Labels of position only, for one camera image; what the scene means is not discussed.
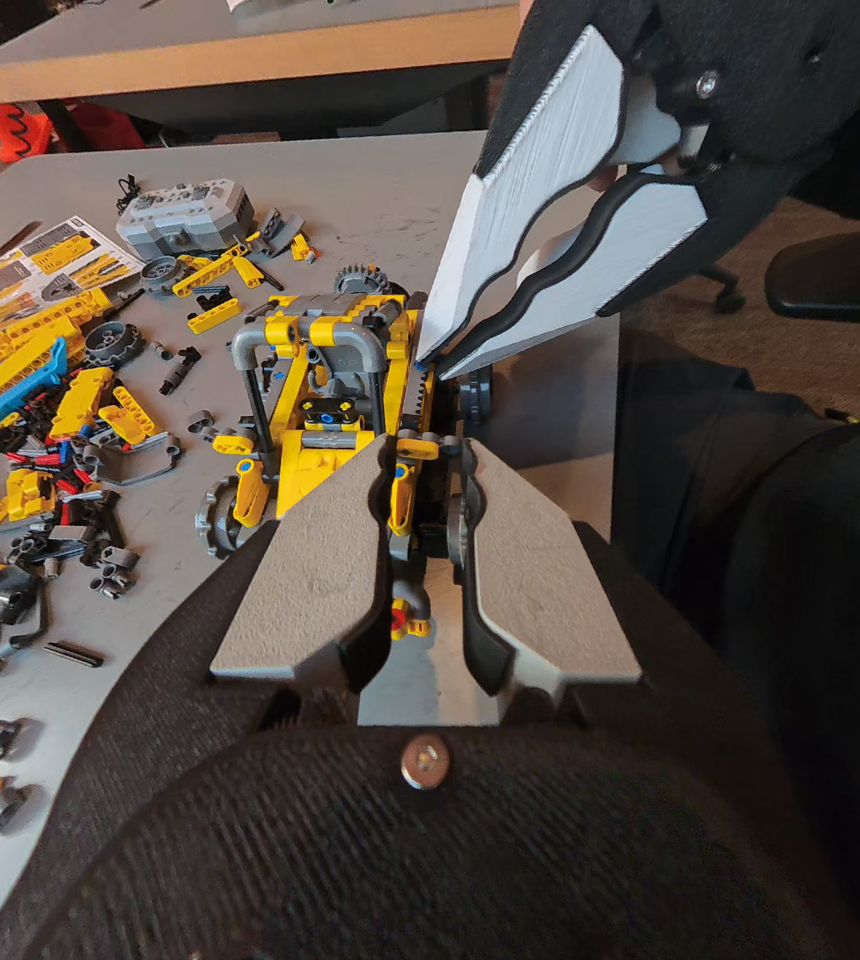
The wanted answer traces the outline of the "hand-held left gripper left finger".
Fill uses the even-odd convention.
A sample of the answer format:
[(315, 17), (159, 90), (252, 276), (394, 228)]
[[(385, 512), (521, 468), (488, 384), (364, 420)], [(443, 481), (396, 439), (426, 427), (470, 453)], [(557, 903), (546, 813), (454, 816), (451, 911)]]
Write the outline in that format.
[(278, 522), (210, 666), (299, 692), (360, 693), (390, 648), (388, 487), (394, 440), (376, 438)]

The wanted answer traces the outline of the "grey battery box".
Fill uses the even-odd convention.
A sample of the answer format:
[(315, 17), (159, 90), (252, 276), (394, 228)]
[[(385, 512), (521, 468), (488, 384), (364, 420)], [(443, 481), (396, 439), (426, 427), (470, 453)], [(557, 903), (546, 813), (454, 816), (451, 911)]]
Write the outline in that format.
[(149, 261), (195, 251), (220, 254), (244, 239), (253, 218), (244, 187), (222, 177), (143, 193), (128, 204), (115, 230)]

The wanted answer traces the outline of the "yellow toy vehicle model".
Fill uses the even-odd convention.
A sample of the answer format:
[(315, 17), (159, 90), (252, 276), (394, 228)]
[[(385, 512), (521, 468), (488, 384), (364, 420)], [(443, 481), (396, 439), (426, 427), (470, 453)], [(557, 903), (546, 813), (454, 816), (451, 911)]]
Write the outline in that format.
[(440, 383), (436, 366), (416, 359), (425, 302), (372, 263), (342, 267), (329, 294), (272, 296), (227, 345), (250, 414), (221, 434), (200, 418), (191, 427), (237, 459), (196, 512), (196, 533), (219, 560), (388, 429), (395, 641), (431, 633), (423, 578), (427, 558), (447, 554), (452, 461), (462, 429), (492, 409), (491, 366)]

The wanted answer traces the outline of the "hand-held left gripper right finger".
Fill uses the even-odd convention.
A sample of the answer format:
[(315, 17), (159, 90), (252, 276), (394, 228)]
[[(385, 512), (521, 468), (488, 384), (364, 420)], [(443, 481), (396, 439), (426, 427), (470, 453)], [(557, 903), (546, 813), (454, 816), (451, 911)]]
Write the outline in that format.
[(636, 685), (643, 670), (567, 513), (476, 439), (461, 462), (463, 654), (491, 697)]

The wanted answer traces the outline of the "tan-edged table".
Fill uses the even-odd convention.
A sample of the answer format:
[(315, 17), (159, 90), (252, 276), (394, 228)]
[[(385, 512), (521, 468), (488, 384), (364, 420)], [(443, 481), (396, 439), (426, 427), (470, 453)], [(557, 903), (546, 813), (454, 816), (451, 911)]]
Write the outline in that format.
[(0, 102), (324, 137), (441, 100), (430, 129), (478, 129), (518, 29), (517, 2), (81, 3), (0, 45)]

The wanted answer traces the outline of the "pile of building pieces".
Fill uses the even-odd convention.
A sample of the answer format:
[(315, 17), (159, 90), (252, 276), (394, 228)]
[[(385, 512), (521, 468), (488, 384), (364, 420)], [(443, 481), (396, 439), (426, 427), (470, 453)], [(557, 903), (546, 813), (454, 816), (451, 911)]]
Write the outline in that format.
[[(252, 269), (260, 274), (258, 280), (239, 271), (246, 297), (264, 295), (263, 305), (278, 294), (297, 295), (276, 280), (269, 282), (271, 291), (263, 290), (268, 275), (256, 265)], [(145, 351), (141, 330), (139, 352), (120, 368), (92, 367), (85, 361), (84, 339), (93, 328), (111, 320), (134, 325), (121, 317), (125, 307), (146, 293), (140, 279), (132, 286), (134, 280), (132, 276), (68, 297), (0, 330), (0, 389), (13, 385), (16, 375), (28, 373), (29, 360), (39, 348), (46, 351), (56, 337), (65, 338), (68, 355), (68, 369), (58, 386), (31, 394), (0, 421), (0, 672), (49, 630), (49, 585), (66, 563), (90, 570), (89, 590), (109, 600), (120, 600), (132, 591), (141, 555), (126, 541), (119, 518), (121, 495), (170, 473), (184, 453), (178, 436), (157, 425), (124, 382), (125, 368)], [(239, 322), (224, 347), (243, 387), (227, 345), (243, 326), (244, 315), (257, 307), (240, 305), (233, 298), (186, 317), (186, 328), (196, 337)], [(168, 359), (172, 366), (158, 389), (165, 398), (184, 383), (202, 355), (190, 343)], [(210, 422), (220, 434), (237, 427), (251, 412), (245, 387), (244, 392), (246, 410), (230, 425), (221, 426), (205, 408), (187, 418), (192, 437), (235, 461), (232, 471), (208, 489), (235, 472), (237, 459), (213, 450), (191, 427), (197, 419)], [(196, 536), (206, 554), (221, 561), (209, 555)], [(26, 725), (23, 719), (0, 718), (0, 763), (11, 757)], [(25, 790), (0, 775), (0, 835), (26, 800)]]

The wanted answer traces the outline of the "printed instruction booklet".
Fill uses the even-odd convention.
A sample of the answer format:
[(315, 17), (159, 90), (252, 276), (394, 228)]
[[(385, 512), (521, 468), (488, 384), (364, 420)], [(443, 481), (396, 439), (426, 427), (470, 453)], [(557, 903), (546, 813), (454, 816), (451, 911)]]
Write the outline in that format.
[(144, 262), (81, 217), (0, 254), (0, 330), (82, 292), (138, 276)]

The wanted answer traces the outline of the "blue curved building piece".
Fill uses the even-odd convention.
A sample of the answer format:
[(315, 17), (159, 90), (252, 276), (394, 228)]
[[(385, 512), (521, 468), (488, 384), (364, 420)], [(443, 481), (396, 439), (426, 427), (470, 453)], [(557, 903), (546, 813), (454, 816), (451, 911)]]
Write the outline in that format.
[(16, 374), (16, 381), (8, 389), (0, 389), (0, 421), (20, 408), (32, 394), (45, 387), (58, 386), (68, 369), (68, 355), (64, 337), (56, 337), (48, 349), (37, 350), (29, 360), (29, 372)]

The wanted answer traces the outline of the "dark grey wheel hub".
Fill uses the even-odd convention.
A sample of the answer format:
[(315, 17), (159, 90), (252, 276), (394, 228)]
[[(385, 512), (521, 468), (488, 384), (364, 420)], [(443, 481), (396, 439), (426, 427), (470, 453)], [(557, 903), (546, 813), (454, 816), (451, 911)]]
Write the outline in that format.
[(139, 352), (141, 342), (141, 334), (136, 326), (119, 320), (108, 320), (86, 335), (86, 364), (89, 367), (119, 369)]

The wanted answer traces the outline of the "person's legs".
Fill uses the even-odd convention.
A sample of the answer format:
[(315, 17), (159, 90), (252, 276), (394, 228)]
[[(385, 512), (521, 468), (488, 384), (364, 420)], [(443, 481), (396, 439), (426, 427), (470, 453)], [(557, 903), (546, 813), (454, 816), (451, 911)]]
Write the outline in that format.
[(860, 423), (625, 330), (611, 535), (741, 678), (860, 919)]

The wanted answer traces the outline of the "black ribbed axle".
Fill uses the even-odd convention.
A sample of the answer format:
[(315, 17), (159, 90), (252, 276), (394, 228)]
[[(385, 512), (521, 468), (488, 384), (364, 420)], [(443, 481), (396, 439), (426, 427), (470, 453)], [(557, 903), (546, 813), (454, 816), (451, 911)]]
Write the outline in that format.
[(100, 668), (105, 663), (103, 655), (68, 642), (47, 642), (42, 649), (68, 662), (91, 669)]

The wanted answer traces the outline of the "orange plastic object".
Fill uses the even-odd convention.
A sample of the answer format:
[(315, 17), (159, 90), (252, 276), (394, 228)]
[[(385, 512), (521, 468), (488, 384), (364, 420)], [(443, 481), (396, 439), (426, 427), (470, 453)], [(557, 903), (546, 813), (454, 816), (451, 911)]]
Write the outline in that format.
[(28, 113), (16, 103), (0, 102), (0, 162), (11, 164), (45, 155), (51, 146), (52, 121)]
[(66, 101), (64, 106), (92, 149), (111, 152), (142, 150), (146, 147), (127, 114), (80, 100)]

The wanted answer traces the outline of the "grey desk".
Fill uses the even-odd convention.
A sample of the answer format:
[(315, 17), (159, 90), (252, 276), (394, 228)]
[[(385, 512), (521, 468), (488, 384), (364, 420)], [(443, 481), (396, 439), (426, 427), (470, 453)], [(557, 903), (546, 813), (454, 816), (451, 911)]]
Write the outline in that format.
[[(343, 265), (375, 263), (407, 290), (428, 292), (450, 232), (482, 132), (257, 143), (172, 150), (88, 152), (21, 161), (0, 174), (0, 246), (28, 222), (47, 230), (78, 215), (114, 233), (119, 179), (143, 187), (228, 177), (244, 186), (258, 216), (270, 208), (303, 216), (322, 257), (314, 266), (278, 258), (270, 273), (289, 293), (328, 292)], [(137, 582), (112, 601), (89, 590), (92, 572), (67, 563), (49, 585), (49, 630), (0, 672), (0, 718), (27, 725), (0, 776), (27, 800), (0, 835), (0, 907), (24, 870), (81, 738), (113, 684), (184, 599), (220, 568), (196, 536), (194, 515), (205, 491), (235, 463), (192, 437), (199, 409), (222, 426), (247, 404), (224, 342), (230, 321), (196, 337), (189, 306), (140, 297), (121, 316), (148, 341), (176, 350), (195, 344), (201, 361), (172, 396), (158, 389), (168, 365), (146, 352), (124, 382), (158, 426), (177, 435), (184, 453), (173, 471), (127, 488), (119, 518), (139, 552)], [(618, 320), (597, 320), (546, 342), (494, 370), (493, 418), (484, 443), (575, 520), (610, 535)], [(100, 668), (45, 652), (68, 642), (104, 656)]]

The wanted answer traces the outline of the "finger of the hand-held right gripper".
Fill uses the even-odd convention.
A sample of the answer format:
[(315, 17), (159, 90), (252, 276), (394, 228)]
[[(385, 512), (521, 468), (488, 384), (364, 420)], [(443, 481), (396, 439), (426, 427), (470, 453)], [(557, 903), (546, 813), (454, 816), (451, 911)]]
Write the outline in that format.
[[(656, 107), (653, 83), (630, 80), (594, 26), (582, 29), (539, 85), (523, 118), (509, 120), (504, 146), (498, 144), (504, 129), (493, 121), (484, 143), (489, 153), (481, 153), (463, 191), (425, 307), (417, 349), (422, 362), (438, 359), (466, 328), (485, 288), (510, 269), (532, 223), (555, 199), (610, 162), (655, 161), (680, 138), (676, 120)], [(659, 164), (632, 174), (638, 173), (666, 176)], [(632, 174), (613, 186), (626, 186)], [(579, 229), (547, 244), (568, 246)], [(539, 266), (530, 258), (517, 287)]]
[(539, 268), (437, 363), (438, 378), (468, 374), (590, 321), (705, 223), (692, 183), (652, 173), (627, 182), (595, 203), (568, 246), (546, 244), (531, 258)]

